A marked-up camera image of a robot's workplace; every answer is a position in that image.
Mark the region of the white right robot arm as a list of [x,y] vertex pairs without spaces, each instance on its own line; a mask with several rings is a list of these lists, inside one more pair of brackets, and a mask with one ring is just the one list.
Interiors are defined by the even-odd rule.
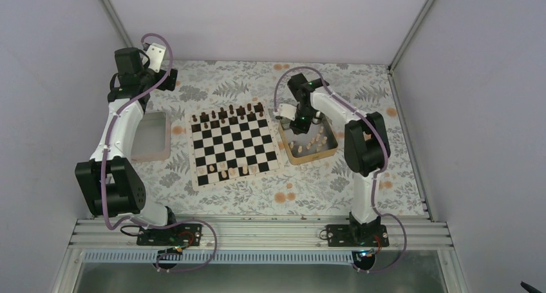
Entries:
[[344,129],[344,160],[354,175],[348,235],[353,244],[364,246],[381,225],[373,189],[390,156],[384,118],[378,112],[363,113],[322,79],[309,81],[300,73],[291,76],[287,86],[297,101],[288,114],[293,134],[308,133],[323,117]]

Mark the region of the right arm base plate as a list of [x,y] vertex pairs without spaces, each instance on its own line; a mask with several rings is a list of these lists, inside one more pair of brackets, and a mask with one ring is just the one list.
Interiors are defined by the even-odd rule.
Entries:
[[330,224],[326,226],[329,247],[389,247],[385,225]]

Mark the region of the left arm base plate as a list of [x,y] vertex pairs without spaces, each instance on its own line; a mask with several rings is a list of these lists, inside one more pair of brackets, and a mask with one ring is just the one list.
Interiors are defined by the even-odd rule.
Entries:
[[199,246],[203,225],[186,223],[171,229],[141,229],[136,244],[139,246],[188,247]]

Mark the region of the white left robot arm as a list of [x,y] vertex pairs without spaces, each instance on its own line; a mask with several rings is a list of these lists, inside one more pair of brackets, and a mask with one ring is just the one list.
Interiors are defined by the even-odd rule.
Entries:
[[115,52],[117,72],[110,81],[106,126],[90,159],[76,165],[75,176],[90,213],[103,216],[108,228],[115,228],[109,218],[121,216],[154,228],[154,237],[169,245],[178,239],[179,226],[169,221],[169,208],[147,201],[144,183],[130,162],[150,92],[174,90],[177,71],[161,68],[166,52],[157,43]]

